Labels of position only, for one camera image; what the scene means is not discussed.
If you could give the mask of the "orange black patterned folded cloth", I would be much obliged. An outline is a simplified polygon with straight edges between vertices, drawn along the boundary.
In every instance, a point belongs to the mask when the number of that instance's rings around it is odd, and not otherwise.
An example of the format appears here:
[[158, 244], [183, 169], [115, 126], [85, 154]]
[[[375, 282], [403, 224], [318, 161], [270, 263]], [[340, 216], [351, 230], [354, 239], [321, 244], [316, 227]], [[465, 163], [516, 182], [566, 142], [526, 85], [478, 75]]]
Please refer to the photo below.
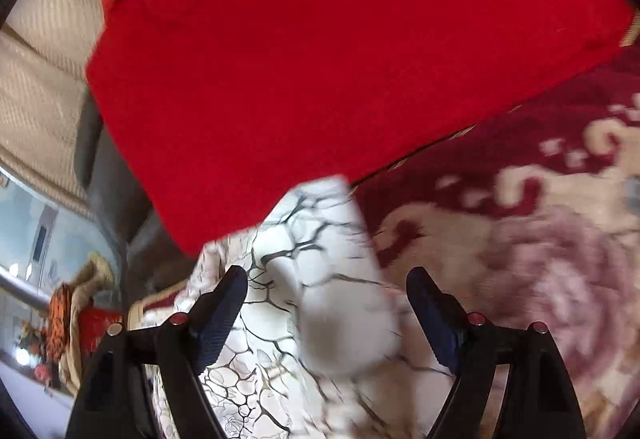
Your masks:
[[70, 306], [73, 287], [63, 283], [51, 296], [46, 338], [47, 360], [58, 363], [70, 341]]

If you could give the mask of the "floral red beige sofa cover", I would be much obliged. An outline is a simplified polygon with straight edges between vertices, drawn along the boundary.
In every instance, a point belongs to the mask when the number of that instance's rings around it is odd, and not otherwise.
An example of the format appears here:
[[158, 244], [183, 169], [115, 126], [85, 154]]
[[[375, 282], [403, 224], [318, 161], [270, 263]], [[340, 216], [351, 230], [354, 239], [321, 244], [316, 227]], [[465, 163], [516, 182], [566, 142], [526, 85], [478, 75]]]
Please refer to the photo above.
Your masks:
[[[639, 398], [637, 47], [347, 185], [388, 283], [422, 267], [496, 325], [546, 323], [588, 436], [616, 435]], [[186, 281], [130, 326], [165, 322]]]

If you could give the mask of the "beige dotted curtain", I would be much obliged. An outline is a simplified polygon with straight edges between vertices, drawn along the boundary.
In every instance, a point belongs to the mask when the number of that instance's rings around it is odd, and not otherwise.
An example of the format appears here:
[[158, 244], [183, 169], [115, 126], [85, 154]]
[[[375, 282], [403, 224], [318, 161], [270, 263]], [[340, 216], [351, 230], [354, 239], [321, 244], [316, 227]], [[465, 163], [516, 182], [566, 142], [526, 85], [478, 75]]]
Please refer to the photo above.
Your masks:
[[1, 165], [81, 216], [77, 128], [103, 27], [101, 0], [17, 0], [1, 29]]

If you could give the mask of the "white black crackle-pattern coat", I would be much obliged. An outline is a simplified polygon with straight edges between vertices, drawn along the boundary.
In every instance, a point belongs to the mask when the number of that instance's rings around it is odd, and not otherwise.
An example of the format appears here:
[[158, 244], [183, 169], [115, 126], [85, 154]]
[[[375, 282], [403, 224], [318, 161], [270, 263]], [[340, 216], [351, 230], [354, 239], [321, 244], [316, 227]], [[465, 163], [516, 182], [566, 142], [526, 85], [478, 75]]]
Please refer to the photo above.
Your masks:
[[452, 385], [388, 283], [346, 181], [308, 182], [257, 227], [206, 244], [171, 310], [222, 274], [248, 289], [200, 381], [230, 438], [423, 438]]

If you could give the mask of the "large red cushion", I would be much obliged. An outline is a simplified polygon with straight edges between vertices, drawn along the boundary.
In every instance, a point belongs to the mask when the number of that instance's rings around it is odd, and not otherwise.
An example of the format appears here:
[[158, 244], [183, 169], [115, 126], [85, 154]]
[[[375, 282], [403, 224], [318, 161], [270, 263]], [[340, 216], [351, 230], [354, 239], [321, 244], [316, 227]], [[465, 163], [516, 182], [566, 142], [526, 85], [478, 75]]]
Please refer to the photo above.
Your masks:
[[185, 253], [613, 55], [629, 0], [102, 0], [87, 79]]

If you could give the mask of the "artificial flower arrangement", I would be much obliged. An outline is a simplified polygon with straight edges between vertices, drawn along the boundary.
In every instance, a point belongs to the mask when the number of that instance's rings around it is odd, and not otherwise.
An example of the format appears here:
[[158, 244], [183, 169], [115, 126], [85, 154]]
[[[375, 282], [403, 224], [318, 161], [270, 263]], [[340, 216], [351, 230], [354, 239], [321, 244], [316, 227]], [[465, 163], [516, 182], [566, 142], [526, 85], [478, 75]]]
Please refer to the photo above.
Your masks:
[[32, 357], [44, 361], [47, 358], [47, 332], [43, 327], [33, 326], [27, 321], [22, 322], [21, 334], [17, 346], [25, 349]]

